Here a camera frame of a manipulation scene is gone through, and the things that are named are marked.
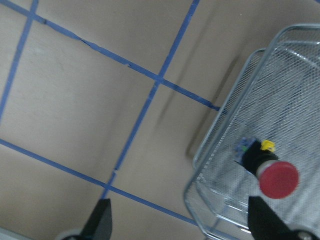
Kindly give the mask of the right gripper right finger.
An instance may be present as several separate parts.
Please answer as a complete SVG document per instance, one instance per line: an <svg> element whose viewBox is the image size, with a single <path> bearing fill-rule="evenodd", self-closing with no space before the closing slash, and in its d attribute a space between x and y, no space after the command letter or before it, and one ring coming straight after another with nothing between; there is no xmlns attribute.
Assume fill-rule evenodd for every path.
<svg viewBox="0 0 320 240"><path fill-rule="evenodd" d="M260 196L248 198L247 226L255 240L319 239L308 230L291 230Z"/></svg>

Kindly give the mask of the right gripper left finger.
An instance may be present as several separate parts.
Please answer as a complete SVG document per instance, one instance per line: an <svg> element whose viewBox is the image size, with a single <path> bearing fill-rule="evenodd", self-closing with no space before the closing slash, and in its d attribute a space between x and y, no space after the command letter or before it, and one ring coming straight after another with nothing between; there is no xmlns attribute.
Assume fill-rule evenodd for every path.
<svg viewBox="0 0 320 240"><path fill-rule="evenodd" d="M100 199L80 232L61 233L57 240L110 240L113 231L110 198Z"/></svg>

